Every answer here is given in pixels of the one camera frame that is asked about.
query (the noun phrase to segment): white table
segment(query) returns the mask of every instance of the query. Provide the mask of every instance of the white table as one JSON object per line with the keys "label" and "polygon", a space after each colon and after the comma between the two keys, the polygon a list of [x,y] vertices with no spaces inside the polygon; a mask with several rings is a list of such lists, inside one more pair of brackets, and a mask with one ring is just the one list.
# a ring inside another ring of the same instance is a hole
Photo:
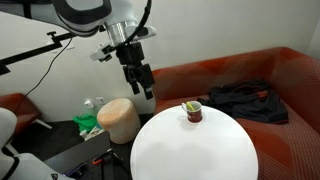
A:
{"label": "white table", "polygon": [[253,180],[258,177],[255,148],[230,116],[203,106],[199,123],[180,106],[150,119],[131,151],[133,180]]}

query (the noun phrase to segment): green bag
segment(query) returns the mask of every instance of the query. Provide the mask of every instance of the green bag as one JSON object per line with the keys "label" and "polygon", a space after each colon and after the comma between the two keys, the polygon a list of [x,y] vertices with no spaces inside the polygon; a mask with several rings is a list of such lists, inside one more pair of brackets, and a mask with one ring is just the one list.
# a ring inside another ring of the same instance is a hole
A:
{"label": "green bag", "polygon": [[90,114],[85,114],[80,117],[75,116],[73,117],[73,121],[79,124],[80,132],[83,130],[90,132],[97,125],[97,119]]}

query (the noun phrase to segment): white wall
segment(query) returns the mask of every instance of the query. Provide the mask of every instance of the white wall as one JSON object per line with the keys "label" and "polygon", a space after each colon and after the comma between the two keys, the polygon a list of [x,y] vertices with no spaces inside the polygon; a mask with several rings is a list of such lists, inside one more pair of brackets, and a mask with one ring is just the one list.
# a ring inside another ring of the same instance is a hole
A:
{"label": "white wall", "polygon": [[310,43],[308,55],[320,60],[320,18]]}
{"label": "white wall", "polygon": [[[146,0],[134,0],[141,17]],[[155,0],[148,24],[158,30],[142,42],[152,69],[221,57],[258,49],[287,46],[307,53],[320,16],[314,0]],[[46,33],[59,27],[0,14],[0,58],[46,43]],[[49,76],[30,98],[49,121],[71,119],[86,112],[85,98],[103,96],[132,99],[139,113],[151,112],[154,101],[143,93],[132,95],[116,58],[92,62],[89,54],[105,33],[88,39],[75,38],[75,49],[55,62]],[[0,77],[0,95],[27,92],[39,81],[54,57],[47,53],[10,65],[11,73]]]}

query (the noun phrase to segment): cylindrical stool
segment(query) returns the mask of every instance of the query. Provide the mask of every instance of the cylindrical stool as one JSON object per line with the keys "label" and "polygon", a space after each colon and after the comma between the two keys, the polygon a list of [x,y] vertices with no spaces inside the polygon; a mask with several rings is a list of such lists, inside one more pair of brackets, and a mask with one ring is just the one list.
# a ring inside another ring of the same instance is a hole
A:
{"label": "cylindrical stool", "polygon": [[97,116],[100,126],[110,133],[110,139],[116,144],[132,141],[138,134],[141,124],[133,103],[120,98],[104,105]]}

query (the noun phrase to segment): red cup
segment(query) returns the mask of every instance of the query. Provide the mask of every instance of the red cup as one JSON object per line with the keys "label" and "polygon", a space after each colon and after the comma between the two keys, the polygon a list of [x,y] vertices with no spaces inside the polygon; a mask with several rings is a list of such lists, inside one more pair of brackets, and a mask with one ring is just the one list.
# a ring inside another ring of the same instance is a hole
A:
{"label": "red cup", "polygon": [[182,109],[184,109],[188,114],[188,120],[192,123],[197,123],[202,120],[201,104],[198,101],[190,101],[190,104],[195,111],[190,111],[187,109],[186,104],[182,103]]}

